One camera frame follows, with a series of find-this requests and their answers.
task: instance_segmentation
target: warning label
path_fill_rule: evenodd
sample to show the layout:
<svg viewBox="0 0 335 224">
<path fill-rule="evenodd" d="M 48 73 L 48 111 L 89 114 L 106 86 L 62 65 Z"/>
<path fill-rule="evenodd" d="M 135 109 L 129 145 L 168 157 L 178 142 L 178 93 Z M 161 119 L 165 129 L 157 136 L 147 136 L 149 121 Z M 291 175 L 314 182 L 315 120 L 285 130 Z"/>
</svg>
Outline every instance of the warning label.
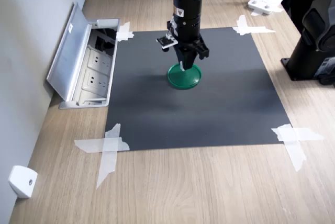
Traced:
<svg viewBox="0 0 335 224">
<path fill-rule="evenodd" d="M 326 58 L 321 64 L 318 71 L 315 73 L 314 77 L 325 74 L 329 75 L 330 73 L 332 73 L 334 68 L 335 68 L 335 57 Z"/>
<path fill-rule="evenodd" d="M 184 17 L 184 10 L 181 8 L 174 7 L 174 13 L 180 17 Z"/>
</svg>

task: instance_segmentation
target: wooden table surface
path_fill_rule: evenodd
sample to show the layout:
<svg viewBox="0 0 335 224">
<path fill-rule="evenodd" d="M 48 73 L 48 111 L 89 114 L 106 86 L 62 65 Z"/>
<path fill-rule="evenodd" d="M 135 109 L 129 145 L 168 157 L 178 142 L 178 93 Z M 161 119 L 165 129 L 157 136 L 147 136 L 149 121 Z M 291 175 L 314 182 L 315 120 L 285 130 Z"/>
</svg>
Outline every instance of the wooden table surface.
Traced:
<svg viewBox="0 0 335 224">
<path fill-rule="evenodd" d="M 29 163 L 39 174 L 32 198 L 17 201 L 10 223 L 335 223 L 335 89 L 291 82 L 280 59 L 298 31 L 285 12 L 250 16 L 247 1 L 203 0 L 201 27 L 232 27 L 244 14 L 276 31 L 252 37 L 288 117 L 326 137 L 302 143 L 299 172 L 281 144 L 123 152 L 96 190 L 101 154 L 74 140 L 103 137 L 107 108 L 58 110 L 55 96 Z M 86 0 L 84 14 L 165 30 L 172 0 Z"/>
</svg>

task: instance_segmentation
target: black mat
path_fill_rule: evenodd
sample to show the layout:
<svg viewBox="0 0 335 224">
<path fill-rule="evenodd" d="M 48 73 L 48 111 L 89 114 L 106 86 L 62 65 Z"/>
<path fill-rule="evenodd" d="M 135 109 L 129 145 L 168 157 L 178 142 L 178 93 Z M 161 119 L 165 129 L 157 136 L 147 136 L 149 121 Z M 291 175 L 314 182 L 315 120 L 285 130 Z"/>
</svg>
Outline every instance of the black mat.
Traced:
<svg viewBox="0 0 335 224">
<path fill-rule="evenodd" d="M 166 78 L 176 55 L 155 41 L 165 32 L 134 32 L 118 44 L 106 131 L 121 123 L 131 150 L 278 143 L 271 128 L 289 119 L 251 35 L 201 30 L 210 49 L 195 62 L 203 77 L 180 91 Z"/>
</svg>

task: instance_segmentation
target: white tape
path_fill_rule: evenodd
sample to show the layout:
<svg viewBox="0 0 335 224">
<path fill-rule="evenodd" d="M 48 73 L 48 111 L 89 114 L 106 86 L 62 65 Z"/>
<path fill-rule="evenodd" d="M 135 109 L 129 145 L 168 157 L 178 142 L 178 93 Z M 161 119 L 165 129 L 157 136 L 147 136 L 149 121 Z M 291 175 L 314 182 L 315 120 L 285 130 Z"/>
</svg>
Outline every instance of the white tape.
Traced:
<svg viewBox="0 0 335 224">
<path fill-rule="evenodd" d="M 263 14 L 263 12 L 260 12 L 260 11 L 257 11 L 257 10 L 254 10 L 254 11 L 251 13 L 252 16 L 260 16 L 260 15 L 262 15 L 262 14 Z"/>
<path fill-rule="evenodd" d="M 109 145 L 104 148 L 104 152 L 129 151 L 129 145 L 127 145 L 127 143 L 122 142 L 121 137 L 75 140 L 74 144 L 86 153 L 97 153 L 103 151 L 104 142 L 109 143 Z"/>
<path fill-rule="evenodd" d="M 101 185 L 109 173 L 115 171 L 117 152 L 129 151 L 129 145 L 120 138 L 121 125 L 114 125 L 113 129 L 105 132 L 104 139 L 75 140 L 74 144 L 86 153 L 102 152 L 96 188 Z"/>
<path fill-rule="evenodd" d="M 303 162 L 307 160 L 300 141 L 324 139 L 323 136 L 311 131 L 309 128 L 293 128 L 291 124 L 279 126 L 272 129 L 272 131 L 277 134 L 278 141 L 284 142 L 295 171 L 299 171 Z"/>
<path fill-rule="evenodd" d="M 116 32 L 116 39 L 121 42 L 121 41 L 128 41 L 128 38 L 133 38 L 134 34 L 132 31 L 129 32 L 130 28 L 130 22 L 127 22 L 120 26 L 119 31 Z"/>
<path fill-rule="evenodd" d="M 237 27 L 233 27 L 237 33 L 240 33 L 240 29 Z M 248 27 L 248 33 L 275 33 L 275 30 L 270 30 L 265 27 Z"/>
<path fill-rule="evenodd" d="M 241 15 L 237 20 L 237 27 L 233 27 L 241 36 L 249 33 L 274 33 L 276 31 L 263 27 L 249 27 L 245 15 Z"/>
</svg>

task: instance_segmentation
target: power outlet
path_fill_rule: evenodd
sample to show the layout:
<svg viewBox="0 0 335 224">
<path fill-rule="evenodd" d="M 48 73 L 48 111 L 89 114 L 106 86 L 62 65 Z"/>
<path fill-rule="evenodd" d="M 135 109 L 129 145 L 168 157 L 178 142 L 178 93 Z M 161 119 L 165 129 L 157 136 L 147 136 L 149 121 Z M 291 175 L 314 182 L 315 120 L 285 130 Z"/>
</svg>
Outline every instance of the power outlet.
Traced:
<svg viewBox="0 0 335 224">
<path fill-rule="evenodd" d="M 107 97 L 108 77 L 94 70 L 87 69 L 82 88 L 101 97 Z"/>
<path fill-rule="evenodd" d="M 91 49 L 87 66 L 92 70 L 109 75 L 111 69 L 111 58 Z"/>
</svg>

